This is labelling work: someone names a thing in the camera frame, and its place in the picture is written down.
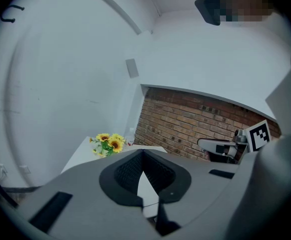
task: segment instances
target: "coat hook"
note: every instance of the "coat hook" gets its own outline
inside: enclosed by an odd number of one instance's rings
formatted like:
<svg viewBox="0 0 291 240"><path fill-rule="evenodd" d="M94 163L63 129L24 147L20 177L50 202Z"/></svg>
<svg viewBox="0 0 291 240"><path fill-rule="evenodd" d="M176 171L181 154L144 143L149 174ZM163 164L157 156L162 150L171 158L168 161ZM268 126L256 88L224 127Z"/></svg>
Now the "coat hook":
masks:
<svg viewBox="0 0 291 240"><path fill-rule="evenodd" d="M20 6L14 5L14 4L9 5L6 9L8 9L10 7L20 9L21 11L23 11L25 9L24 7L20 7ZM16 21L15 18L3 18L2 16L1 16L0 19L3 22L11 22L11 23L14 23Z"/></svg>

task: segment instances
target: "table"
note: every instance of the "table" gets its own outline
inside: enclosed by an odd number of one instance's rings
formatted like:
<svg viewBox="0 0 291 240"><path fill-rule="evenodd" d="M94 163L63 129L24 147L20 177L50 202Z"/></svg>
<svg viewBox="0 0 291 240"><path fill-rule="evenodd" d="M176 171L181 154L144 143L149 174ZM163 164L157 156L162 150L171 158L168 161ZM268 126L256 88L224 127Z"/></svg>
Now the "table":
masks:
<svg viewBox="0 0 291 240"><path fill-rule="evenodd" d="M77 148L77 150L73 153L69 161L66 163L62 172L66 170L83 164L87 162L91 162L97 159L101 159L102 157L92 152L92 146L89 143L90 137L87 136L81 145ZM165 149L161 146L143 146L143 145L132 145L126 148L126 151L131 150L139 150L139 149L148 149L148 150L158 150L161 152L165 152ZM153 187L151 186L147 176L143 172L137 189L137 195L143 199L143 215L146 218L155 217L158 213L158 204L159 197Z"/></svg>

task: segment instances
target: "flower bouquet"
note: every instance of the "flower bouquet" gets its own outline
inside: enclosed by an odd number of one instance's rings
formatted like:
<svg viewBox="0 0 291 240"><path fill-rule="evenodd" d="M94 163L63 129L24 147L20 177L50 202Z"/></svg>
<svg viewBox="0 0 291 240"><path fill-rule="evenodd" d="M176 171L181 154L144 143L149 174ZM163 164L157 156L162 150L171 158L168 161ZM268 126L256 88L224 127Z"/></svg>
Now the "flower bouquet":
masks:
<svg viewBox="0 0 291 240"><path fill-rule="evenodd" d="M119 134L114 133L112 136L108 133L98 134L95 139L90 138L90 143L95 144L93 153L101 157L109 157L113 154L120 153L125 144L125 139Z"/></svg>

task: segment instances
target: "electrical outlet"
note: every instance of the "electrical outlet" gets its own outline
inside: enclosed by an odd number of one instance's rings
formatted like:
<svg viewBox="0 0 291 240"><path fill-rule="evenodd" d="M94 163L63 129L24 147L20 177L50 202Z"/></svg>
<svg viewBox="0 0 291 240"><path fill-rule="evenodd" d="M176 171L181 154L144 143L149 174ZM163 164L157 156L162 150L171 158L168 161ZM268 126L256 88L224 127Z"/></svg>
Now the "electrical outlet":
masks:
<svg viewBox="0 0 291 240"><path fill-rule="evenodd" d="M3 163L0 163L0 172L4 172L5 174L8 173L7 169L5 168Z"/></svg>
<svg viewBox="0 0 291 240"><path fill-rule="evenodd" d="M19 168L23 174L30 174L31 173L27 165L20 165Z"/></svg>

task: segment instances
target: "yellow flower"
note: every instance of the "yellow flower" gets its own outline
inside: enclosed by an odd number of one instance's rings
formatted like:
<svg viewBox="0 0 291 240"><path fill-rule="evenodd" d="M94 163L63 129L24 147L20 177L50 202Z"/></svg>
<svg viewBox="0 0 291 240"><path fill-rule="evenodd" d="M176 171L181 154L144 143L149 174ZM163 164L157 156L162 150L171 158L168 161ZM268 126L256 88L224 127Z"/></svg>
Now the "yellow flower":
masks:
<svg viewBox="0 0 291 240"><path fill-rule="evenodd" d="M113 147L113 152L119 153L122 151L124 143L117 138L110 138L108 146Z"/></svg>
<svg viewBox="0 0 291 240"><path fill-rule="evenodd" d="M125 138L123 136L117 134L117 133L112 134L111 138L118 139L118 140L120 140L122 142L125 142Z"/></svg>
<svg viewBox="0 0 291 240"><path fill-rule="evenodd" d="M108 134L108 133L101 133L101 134L98 134L95 138L97 140L101 141L101 142L105 142L105 141L107 141L110 138L110 134Z"/></svg>

